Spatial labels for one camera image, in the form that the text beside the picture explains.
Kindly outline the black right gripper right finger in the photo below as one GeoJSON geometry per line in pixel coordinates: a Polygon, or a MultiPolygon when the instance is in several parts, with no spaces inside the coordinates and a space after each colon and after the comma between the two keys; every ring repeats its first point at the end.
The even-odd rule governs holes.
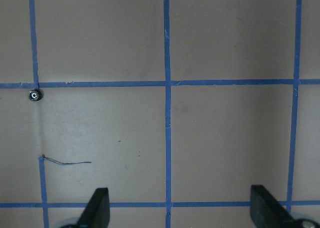
{"type": "Polygon", "coordinates": [[[251,185],[250,218],[256,228],[299,228],[295,220],[262,185],[251,185]]]}

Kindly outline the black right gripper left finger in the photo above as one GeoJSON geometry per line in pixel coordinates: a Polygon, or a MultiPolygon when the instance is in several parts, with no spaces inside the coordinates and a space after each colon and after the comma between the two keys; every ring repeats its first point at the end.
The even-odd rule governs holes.
{"type": "Polygon", "coordinates": [[[76,228],[107,228],[110,222],[108,188],[97,188],[85,210],[78,219],[76,228]]]}

